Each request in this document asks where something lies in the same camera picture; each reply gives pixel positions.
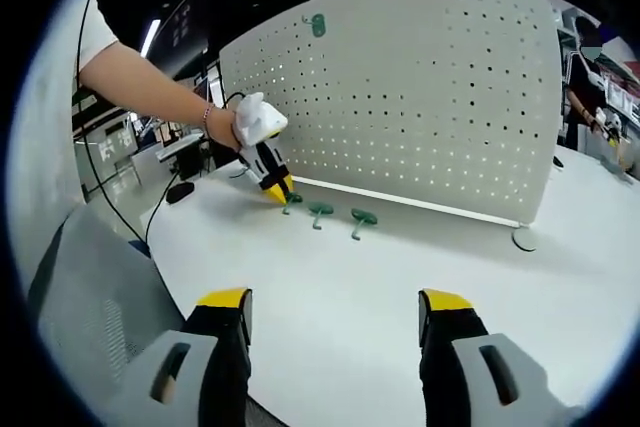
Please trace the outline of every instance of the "table surface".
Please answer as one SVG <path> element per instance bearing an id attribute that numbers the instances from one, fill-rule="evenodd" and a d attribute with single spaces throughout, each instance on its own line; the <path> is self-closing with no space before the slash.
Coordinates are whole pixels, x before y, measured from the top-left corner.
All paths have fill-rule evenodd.
<path id="1" fill-rule="evenodd" d="M 336 208 L 313 230 L 262 197 L 237 163 L 163 204 L 152 256 L 182 313 L 212 290 L 254 290 L 251 395 L 289 425 L 420 426 L 420 289 L 469 299 L 546 370 L 567 405 L 587 405 L 614 375 L 640 299 L 640 183 L 558 147 L 525 253 L 509 227 L 312 185 Z M 379 218 L 350 238 L 358 207 Z"/>
<path id="2" fill-rule="evenodd" d="M 204 134 L 202 132 L 196 132 L 193 134 L 186 135 L 181 139 L 177 140 L 176 142 L 174 142 L 173 144 L 168 145 L 162 150 L 159 150 L 158 152 L 156 152 L 156 157 L 158 158 L 158 161 L 164 162 L 165 160 L 176 155 L 182 149 L 186 149 L 190 145 L 193 145 L 199 142 L 203 135 Z"/>

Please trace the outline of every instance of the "round base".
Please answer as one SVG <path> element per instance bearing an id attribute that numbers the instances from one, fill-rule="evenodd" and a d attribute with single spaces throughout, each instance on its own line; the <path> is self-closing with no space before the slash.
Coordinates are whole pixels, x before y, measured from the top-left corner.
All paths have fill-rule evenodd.
<path id="1" fill-rule="evenodd" d="M 538 239 L 528 227 L 520 227 L 511 233 L 511 240 L 520 250 L 533 252 L 538 248 Z"/>

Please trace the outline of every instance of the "perforated panel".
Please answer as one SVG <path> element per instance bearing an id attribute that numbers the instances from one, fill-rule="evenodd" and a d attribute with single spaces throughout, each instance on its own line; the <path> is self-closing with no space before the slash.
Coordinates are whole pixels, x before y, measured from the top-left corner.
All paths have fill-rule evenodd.
<path id="1" fill-rule="evenodd" d="M 547 0 L 312 0 L 225 47 L 223 78 L 287 115 L 294 175 L 530 223 L 561 101 L 551 19 Z"/>

